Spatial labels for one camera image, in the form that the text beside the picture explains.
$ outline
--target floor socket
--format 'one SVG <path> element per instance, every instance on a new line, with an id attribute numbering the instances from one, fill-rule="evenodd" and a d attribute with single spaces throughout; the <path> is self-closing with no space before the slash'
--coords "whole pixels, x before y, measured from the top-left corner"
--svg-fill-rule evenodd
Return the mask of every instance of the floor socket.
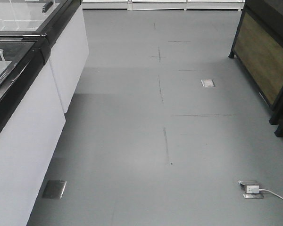
<path id="1" fill-rule="evenodd" d="M 49 180 L 44 189 L 42 198 L 44 199 L 61 199 L 66 187 L 64 180 Z"/>

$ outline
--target glass top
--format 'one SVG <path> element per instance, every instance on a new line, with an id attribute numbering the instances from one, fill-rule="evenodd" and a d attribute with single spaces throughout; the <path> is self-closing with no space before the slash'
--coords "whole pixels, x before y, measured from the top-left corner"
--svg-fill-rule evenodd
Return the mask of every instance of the glass top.
<path id="1" fill-rule="evenodd" d="M 0 0 L 0 31 L 37 31 L 66 0 Z"/>
<path id="2" fill-rule="evenodd" d="M 33 44 L 33 42 L 0 41 L 0 84 Z"/>

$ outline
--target wooden cabinet panel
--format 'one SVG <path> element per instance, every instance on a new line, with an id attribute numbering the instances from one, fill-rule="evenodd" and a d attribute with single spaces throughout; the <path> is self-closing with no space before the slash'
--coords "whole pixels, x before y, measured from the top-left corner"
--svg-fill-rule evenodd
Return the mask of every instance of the wooden cabinet panel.
<path id="1" fill-rule="evenodd" d="M 247 12 L 234 47 L 271 105 L 283 86 L 283 48 Z"/>

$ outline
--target white shelf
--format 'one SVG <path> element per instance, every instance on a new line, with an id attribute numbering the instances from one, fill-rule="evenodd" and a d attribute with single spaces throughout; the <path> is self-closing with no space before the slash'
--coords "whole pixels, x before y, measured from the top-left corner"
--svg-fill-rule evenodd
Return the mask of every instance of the white shelf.
<path id="1" fill-rule="evenodd" d="M 243 9 L 245 0 L 83 0 L 84 9 Z"/>

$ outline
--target white power cable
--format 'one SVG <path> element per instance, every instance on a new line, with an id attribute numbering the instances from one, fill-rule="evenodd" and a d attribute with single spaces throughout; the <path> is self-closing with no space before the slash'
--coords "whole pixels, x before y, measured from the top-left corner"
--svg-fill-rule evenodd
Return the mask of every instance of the white power cable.
<path id="1" fill-rule="evenodd" d="M 282 196 L 279 196 L 278 194 L 276 194 L 276 193 L 274 193 L 274 192 L 272 192 L 272 191 L 269 191 L 269 190 L 267 190 L 267 189 L 259 189 L 259 191 L 261 191 L 261 192 L 269 192 L 270 194 L 273 194 L 274 196 L 277 196 L 278 198 L 280 198 L 280 199 L 282 199 L 283 200 L 283 197 Z"/>

